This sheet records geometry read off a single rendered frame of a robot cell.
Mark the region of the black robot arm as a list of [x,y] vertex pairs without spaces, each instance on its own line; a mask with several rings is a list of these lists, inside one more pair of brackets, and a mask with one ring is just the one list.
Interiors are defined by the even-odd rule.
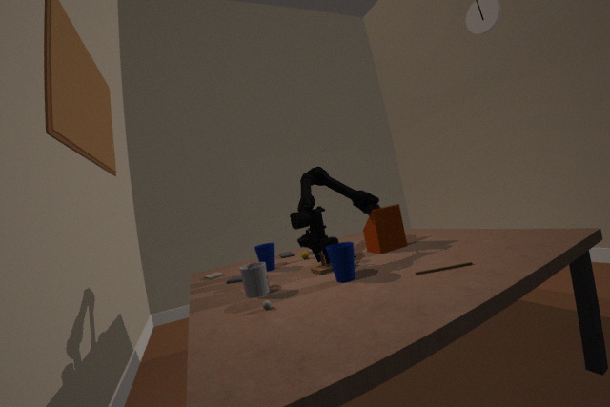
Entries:
[[[328,173],[321,167],[314,167],[307,173],[303,174],[301,179],[301,198],[298,204],[298,212],[291,213],[292,227],[297,230],[309,226],[314,226],[323,223],[322,213],[325,212],[321,206],[313,209],[315,199],[311,193],[311,186],[327,186],[330,189],[341,193],[342,195],[352,199],[353,205],[362,210],[365,214],[370,215],[372,210],[381,209],[378,206],[378,198],[364,191],[356,191],[341,182],[331,178]],[[297,242],[300,247],[308,247],[313,242],[317,242],[318,238],[314,230],[309,233],[306,230],[305,235],[301,236]]]

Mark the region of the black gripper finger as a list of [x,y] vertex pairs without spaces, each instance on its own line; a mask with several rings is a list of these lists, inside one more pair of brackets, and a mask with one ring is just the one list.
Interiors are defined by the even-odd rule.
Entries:
[[326,263],[327,263],[327,264],[330,264],[330,261],[331,261],[331,260],[330,260],[330,257],[329,257],[329,255],[328,255],[328,252],[327,252],[326,247],[320,247],[319,249],[321,249],[321,250],[323,251],[324,256],[325,256]]
[[316,244],[316,245],[313,245],[313,246],[308,246],[308,248],[310,248],[313,251],[317,262],[321,261],[320,254],[318,254],[318,253],[321,253],[321,249],[319,249],[320,247],[321,247],[320,244]]

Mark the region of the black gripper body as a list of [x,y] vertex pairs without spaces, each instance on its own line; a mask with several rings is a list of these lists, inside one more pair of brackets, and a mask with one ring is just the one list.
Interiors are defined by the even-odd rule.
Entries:
[[324,226],[323,223],[322,224],[318,224],[318,225],[314,225],[314,226],[310,226],[308,231],[314,230],[316,235],[317,235],[318,241],[317,242],[313,242],[309,246],[320,244],[321,247],[327,247],[329,245],[332,245],[332,244],[335,244],[335,243],[339,243],[338,239],[336,237],[328,238],[328,236],[325,234],[325,229],[326,229],[326,226]]

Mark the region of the grey open cylinder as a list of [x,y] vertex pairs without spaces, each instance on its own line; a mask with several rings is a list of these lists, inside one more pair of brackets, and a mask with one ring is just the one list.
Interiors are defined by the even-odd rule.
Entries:
[[266,262],[246,264],[239,270],[247,298],[261,297],[270,291]]

